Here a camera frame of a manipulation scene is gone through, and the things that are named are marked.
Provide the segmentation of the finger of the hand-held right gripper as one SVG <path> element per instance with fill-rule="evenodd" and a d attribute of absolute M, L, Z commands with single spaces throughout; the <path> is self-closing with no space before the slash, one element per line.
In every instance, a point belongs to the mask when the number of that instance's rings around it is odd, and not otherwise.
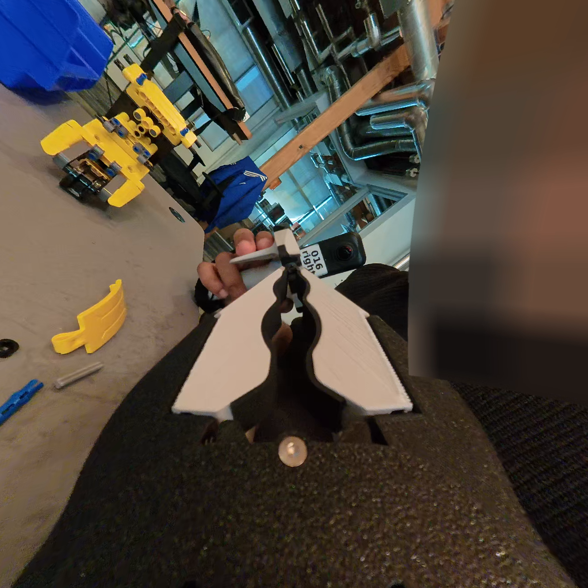
<path fill-rule="evenodd" d="M 300 248 L 292 230 L 282 228 L 274 233 L 277 257 L 281 264 L 300 264 Z"/>
<path fill-rule="evenodd" d="M 266 264 L 273 261 L 279 261 L 280 255 L 278 251 L 278 246 L 274 243 L 272 246 L 255 251 L 250 254 L 245 254 L 243 256 L 234 257 L 230 264 L 232 265 L 256 265 L 256 264 Z"/>

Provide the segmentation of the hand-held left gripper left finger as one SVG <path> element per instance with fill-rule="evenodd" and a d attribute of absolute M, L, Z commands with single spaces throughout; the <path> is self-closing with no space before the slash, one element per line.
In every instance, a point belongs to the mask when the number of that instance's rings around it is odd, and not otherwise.
<path fill-rule="evenodd" d="M 282 325 L 276 285 L 287 285 L 285 269 L 274 269 L 246 294 L 226 306 L 213 321 L 210 335 L 177 396 L 172 411 L 246 420 L 237 404 L 270 375 L 273 334 Z"/>

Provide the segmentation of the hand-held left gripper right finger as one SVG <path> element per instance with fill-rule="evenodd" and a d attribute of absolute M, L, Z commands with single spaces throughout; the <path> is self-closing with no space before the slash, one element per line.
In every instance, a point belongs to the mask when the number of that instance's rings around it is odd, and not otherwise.
<path fill-rule="evenodd" d="M 302 315 L 294 327 L 306 347 L 305 367 L 313 383 L 358 415 L 411 412 L 413 402 L 369 313 L 309 271 L 299 273 Z"/>

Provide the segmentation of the black toy pin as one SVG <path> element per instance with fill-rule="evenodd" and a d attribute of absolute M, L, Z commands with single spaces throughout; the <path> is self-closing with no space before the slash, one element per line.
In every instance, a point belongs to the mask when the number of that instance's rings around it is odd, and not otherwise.
<path fill-rule="evenodd" d="M 300 254 L 289 252 L 285 245 L 277 247 L 277 254 L 284 268 L 282 277 L 277 280 L 273 288 L 278 301 L 278 308 L 282 313 L 294 309 L 301 315 L 304 309 L 303 296 L 307 284 L 301 274 Z"/>

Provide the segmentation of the person's right hand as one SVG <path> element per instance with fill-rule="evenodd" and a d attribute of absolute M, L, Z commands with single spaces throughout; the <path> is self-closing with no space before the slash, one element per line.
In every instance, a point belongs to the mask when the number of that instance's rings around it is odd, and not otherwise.
<path fill-rule="evenodd" d="M 234 253 L 222 252 L 217 255 L 214 262 L 202 261 L 196 270 L 202 285 L 226 303 L 246 293 L 242 272 L 264 268 L 270 263 L 269 260 L 257 260 L 245 264 L 232 264 L 232 259 L 272 248 L 274 236 L 268 231 L 254 234 L 249 229 L 240 228 L 233 234 L 233 245 Z"/>

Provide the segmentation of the blue jacket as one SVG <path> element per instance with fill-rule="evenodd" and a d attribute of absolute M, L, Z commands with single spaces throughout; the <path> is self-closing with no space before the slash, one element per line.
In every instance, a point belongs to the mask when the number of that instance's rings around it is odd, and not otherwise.
<path fill-rule="evenodd" d="M 268 181 L 249 156 L 203 176 L 200 220 L 207 224 L 206 234 L 246 219 Z"/>

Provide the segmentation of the yellow curved toy panel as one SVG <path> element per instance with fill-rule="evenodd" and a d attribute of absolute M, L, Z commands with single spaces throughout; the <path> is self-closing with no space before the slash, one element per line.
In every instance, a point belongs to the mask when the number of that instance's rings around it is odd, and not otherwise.
<path fill-rule="evenodd" d="M 118 279 L 109 286 L 105 298 L 77 315 L 76 331 L 56 334 L 51 339 L 54 351 L 67 355 L 84 347 L 88 354 L 96 352 L 118 333 L 127 313 L 122 281 Z"/>

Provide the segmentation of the wooden beam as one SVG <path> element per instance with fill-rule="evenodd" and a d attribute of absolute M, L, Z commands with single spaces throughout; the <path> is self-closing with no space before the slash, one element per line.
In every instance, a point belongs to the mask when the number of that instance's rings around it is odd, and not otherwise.
<path fill-rule="evenodd" d="M 351 117 L 395 77 L 410 66 L 406 45 L 401 45 L 322 112 L 260 168 L 266 176 L 264 189 L 274 189 L 280 177 L 318 143 Z"/>

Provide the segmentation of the grey toy axle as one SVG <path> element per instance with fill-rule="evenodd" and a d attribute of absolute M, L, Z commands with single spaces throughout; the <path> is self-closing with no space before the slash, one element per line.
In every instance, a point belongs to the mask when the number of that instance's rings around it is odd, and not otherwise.
<path fill-rule="evenodd" d="M 104 368 L 104 364 L 102 362 L 96 362 L 90 365 L 87 365 L 83 368 L 77 369 L 76 371 L 72 371 L 66 375 L 58 377 L 54 382 L 54 389 L 62 390 L 78 381 L 81 381 L 85 378 L 88 378 L 95 373 L 98 373 Z"/>

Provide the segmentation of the black bag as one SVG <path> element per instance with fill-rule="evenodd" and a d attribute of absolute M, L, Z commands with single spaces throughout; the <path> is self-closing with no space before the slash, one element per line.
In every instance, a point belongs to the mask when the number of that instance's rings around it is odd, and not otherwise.
<path fill-rule="evenodd" d="M 197 24 L 192 24 L 190 31 L 195 39 L 196 50 L 231 102 L 232 109 L 235 112 L 232 115 L 233 119 L 236 122 L 244 122 L 246 120 L 246 107 L 223 59 Z"/>

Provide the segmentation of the yellow toy vehicle assembly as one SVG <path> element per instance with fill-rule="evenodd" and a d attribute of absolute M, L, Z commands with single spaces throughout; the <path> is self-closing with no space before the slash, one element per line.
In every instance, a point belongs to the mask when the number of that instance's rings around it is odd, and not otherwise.
<path fill-rule="evenodd" d="M 107 114 L 81 125 L 62 123 L 40 146 L 64 177 L 59 185 L 78 200 L 98 197 L 121 208 L 144 189 L 143 178 L 176 147 L 194 151 L 189 123 L 137 63 L 122 68 L 128 82 Z"/>

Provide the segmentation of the wood-edged desk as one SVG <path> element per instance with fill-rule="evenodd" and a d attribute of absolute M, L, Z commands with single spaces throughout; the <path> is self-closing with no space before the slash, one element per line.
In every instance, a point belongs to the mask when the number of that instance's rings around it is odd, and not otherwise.
<path fill-rule="evenodd" d="M 165 1 L 149 1 L 149 5 L 162 32 L 150 41 L 143 69 L 153 73 L 165 57 L 172 57 L 179 69 L 179 80 L 166 88 L 169 100 L 176 102 L 186 92 L 197 90 L 200 98 L 196 99 L 194 110 L 201 107 L 237 143 L 250 140 L 251 131 L 245 122 L 233 119 L 231 102 L 196 50 L 190 28 L 197 23 L 180 9 L 167 6 Z"/>

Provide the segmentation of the blue toy pin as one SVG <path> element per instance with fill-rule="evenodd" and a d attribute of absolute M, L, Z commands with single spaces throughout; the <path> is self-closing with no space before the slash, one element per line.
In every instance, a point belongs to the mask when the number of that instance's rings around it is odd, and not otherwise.
<path fill-rule="evenodd" d="M 23 388 L 11 394 L 11 396 L 1 405 L 1 420 L 3 425 L 15 413 L 25 406 L 34 395 L 43 388 L 43 382 L 33 379 L 29 381 Z"/>

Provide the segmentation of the blue plastic bin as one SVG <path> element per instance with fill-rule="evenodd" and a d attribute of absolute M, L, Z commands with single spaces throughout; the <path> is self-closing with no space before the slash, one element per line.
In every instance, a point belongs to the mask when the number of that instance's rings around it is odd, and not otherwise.
<path fill-rule="evenodd" d="M 1 1 L 1 84 L 30 102 L 91 89 L 113 47 L 79 1 Z"/>

